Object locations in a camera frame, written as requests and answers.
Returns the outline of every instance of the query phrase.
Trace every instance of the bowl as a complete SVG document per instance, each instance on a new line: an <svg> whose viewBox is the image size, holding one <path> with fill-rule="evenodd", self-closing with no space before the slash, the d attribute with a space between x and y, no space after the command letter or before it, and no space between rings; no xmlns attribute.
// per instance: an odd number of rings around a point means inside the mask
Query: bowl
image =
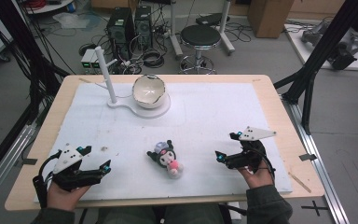
<svg viewBox="0 0 358 224"><path fill-rule="evenodd" d="M132 96L135 102L143 108L157 108L164 104L167 97L165 83L154 75L138 77L132 86Z"/></svg>

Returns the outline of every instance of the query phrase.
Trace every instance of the black stool seat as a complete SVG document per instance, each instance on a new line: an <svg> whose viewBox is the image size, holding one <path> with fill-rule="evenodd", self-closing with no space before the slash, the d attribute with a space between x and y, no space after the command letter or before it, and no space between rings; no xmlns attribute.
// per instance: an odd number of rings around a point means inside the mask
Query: black stool seat
<svg viewBox="0 0 358 224"><path fill-rule="evenodd" d="M194 47L212 46L220 41L220 34L207 25L187 26L181 32L182 40Z"/></svg>

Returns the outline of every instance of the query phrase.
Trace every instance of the sleeve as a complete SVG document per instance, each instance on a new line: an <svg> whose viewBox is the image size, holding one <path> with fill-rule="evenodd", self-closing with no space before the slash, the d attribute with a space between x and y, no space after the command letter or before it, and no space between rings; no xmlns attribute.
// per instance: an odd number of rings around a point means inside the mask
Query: sleeve
<svg viewBox="0 0 358 224"><path fill-rule="evenodd" d="M75 213L55 208L44 208L31 224L72 224L75 223Z"/></svg>
<svg viewBox="0 0 358 224"><path fill-rule="evenodd" d="M286 224L293 213L292 206L272 185L246 191L248 224Z"/></svg>

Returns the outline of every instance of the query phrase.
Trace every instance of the black doll ear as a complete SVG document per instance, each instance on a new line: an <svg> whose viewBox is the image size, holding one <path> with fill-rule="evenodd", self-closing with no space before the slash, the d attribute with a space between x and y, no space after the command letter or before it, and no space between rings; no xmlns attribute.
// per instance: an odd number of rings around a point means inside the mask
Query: black doll ear
<svg viewBox="0 0 358 224"><path fill-rule="evenodd" d="M172 141L171 141L171 140L168 140L168 141L167 141L167 144L168 144L168 146L169 146L171 149L173 149L173 145L172 145Z"/></svg>
<svg viewBox="0 0 358 224"><path fill-rule="evenodd" d="M153 161L156 161L156 159L157 159L157 153L156 152L148 151L147 156L149 156Z"/></svg>

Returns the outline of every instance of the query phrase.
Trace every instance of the pink plush toy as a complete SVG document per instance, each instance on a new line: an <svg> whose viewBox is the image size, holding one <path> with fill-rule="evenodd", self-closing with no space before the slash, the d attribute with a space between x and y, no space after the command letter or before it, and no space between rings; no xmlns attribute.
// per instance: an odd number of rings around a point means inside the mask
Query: pink plush toy
<svg viewBox="0 0 358 224"><path fill-rule="evenodd" d="M147 155L161 167L167 168L170 178L176 179L182 175L184 167L176 160L171 140L157 143L155 151L148 151Z"/></svg>

